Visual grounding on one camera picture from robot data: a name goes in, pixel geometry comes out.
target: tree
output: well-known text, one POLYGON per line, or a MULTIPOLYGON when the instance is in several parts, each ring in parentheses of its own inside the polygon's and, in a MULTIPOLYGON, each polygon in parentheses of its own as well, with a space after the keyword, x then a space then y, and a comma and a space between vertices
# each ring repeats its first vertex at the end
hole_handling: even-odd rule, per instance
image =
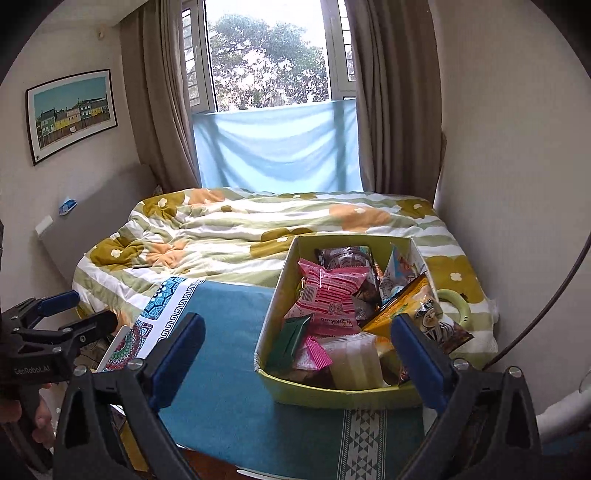
POLYGON ((245 110, 328 100, 321 48, 302 39, 303 28, 289 23, 224 15, 209 28, 209 48, 217 105, 245 110))

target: window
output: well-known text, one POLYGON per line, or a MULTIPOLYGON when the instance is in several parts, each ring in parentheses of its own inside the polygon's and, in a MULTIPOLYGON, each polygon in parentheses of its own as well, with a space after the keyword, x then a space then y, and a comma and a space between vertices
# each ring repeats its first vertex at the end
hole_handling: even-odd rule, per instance
POLYGON ((190 0, 183 5, 194 113, 355 96, 342 0, 190 0))

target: pink snack package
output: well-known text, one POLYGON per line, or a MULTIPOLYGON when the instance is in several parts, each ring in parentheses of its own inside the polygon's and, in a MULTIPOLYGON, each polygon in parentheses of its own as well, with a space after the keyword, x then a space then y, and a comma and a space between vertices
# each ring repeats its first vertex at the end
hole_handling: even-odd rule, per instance
POLYGON ((295 353, 292 367, 297 370, 322 370, 332 364, 328 353, 316 341, 315 337, 308 335, 302 346, 295 353))
POLYGON ((285 318, 313 314, 309 335, 353 335, 361 329, 355 319, 354 295, 369 274, 369 267, 347 267, 325 270, 320 265, 300 258, 298 265, 306 279, 300 298, 285 318))

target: black and white triangle pattern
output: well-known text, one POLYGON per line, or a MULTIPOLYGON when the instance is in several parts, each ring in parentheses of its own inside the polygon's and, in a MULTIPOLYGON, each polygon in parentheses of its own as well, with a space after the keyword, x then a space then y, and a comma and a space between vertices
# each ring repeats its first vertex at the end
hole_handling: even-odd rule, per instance
POLYGON ((385 410, 346 410, 339 480, 383 480, 385 410))

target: sky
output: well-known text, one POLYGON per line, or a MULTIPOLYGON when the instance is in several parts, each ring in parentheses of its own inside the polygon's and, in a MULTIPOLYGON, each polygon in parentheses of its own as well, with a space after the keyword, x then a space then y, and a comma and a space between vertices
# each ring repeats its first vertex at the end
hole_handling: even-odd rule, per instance
POLYGON ((105 98, 106 81, 104 77, 80 80, 78 82, 61 85, 34 95, 35 117, 41 112, 47 112, 52 108, 66 110, 78 103, 78 100, 91 98, 105 98))
POLYGON ((306 29, 304 40, 326 49, 320 0, 205 0, 205 10, 208 23, 225 14, 260 18, 269 25, 293 23, 306 29))

